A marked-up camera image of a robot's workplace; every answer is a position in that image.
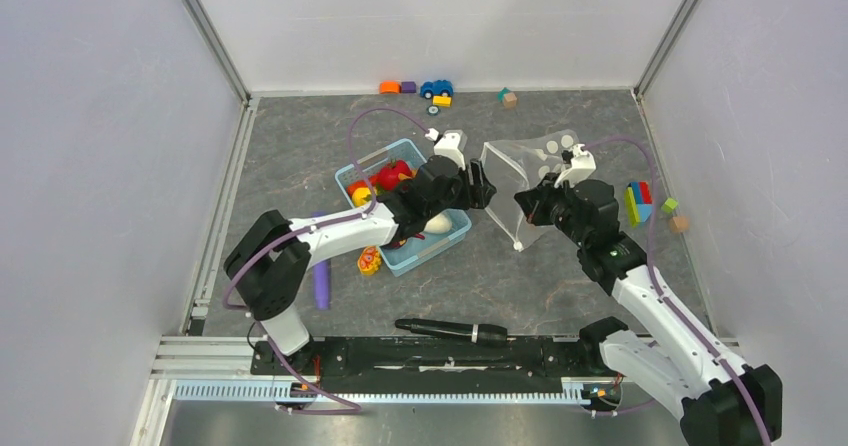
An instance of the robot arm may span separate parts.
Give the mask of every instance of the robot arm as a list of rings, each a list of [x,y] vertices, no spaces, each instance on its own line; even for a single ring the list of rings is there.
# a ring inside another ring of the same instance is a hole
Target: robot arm
[[[620,231],[612,186],[588,179],[571,187],[570,179],[550,173],[515,200],[528,222],[553,225],[571,239],[586,275],[655,339],[646,345],[618,319],[600,320],[580,331],[590,364],[618,371],[642,387],[680,421],[692,446],[761,444],[726,362],[752,394],[769,435],[780,437],[782,384],[774,371],[767,365],[751,368],[722,344],[656,268],[655,285],[645,251]]]
[[[276,259],[260,259],[236,285],[253,318],[289,356],[309,342],[309,332],[294,306],[306,271],[319,262],[367,246],[411,238],[427,221],[445,209],[485,208],[495,188],[478,160],[466,167],[461,131],[438,135],[434,151],[418,174],[398,184],[394,191],[369,205],[308,219],[286,219],[279,211],[262,214],[224,262],[231,279],[260,250],[285,234],[294,237],[280,244]]]

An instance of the blue toy car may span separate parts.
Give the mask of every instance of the blue toy car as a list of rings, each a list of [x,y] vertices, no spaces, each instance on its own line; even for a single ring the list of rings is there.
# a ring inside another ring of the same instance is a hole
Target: blue toy car
[[[447,79],[439,79],[437,81],[427,81],[421,85],[419,94],[424,99],[433,99],[433,96],[453,96],[453,85]]]

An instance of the black marker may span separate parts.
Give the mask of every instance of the black marker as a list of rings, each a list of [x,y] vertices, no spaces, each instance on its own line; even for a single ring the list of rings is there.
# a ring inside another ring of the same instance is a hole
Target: black marker
[[[481,346],[505,346],[506,328],[494,324],[463,324],[430,319],[405,318],[395,320],[395,327],[416,334],[438,338],[464,339]]]

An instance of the green block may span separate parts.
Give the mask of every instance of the green block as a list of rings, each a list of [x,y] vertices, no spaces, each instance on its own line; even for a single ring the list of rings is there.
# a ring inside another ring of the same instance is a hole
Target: green block
[[[633,188],[627,187],[624,191],[624,207],[627,209],[627,219],[630,220],[630,227],[635,228],[639,225],[639,208],[636,205],[636,197],[633,195]]]
[[[677,205],[678,205],[678,202],[677,202],[676,199],[674,199],[674,198],[666,199],[665,202],[663,203],[663,207],[662,207],[663,213],[666,213],[666,214],[673,213],[674,210],[677,209]]]

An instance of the white wall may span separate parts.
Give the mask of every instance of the white wall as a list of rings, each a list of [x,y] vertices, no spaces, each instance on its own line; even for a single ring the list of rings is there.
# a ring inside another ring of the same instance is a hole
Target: white wall
[[[201,0],[253,91],[636,84],[681,0]]]
[[[180,0],[0,4],[0,442],[127,444],[239,105]]]
[[[715,317],[785,387],[779,444],[845,444],[848,0],[703,0],[646,95]]]

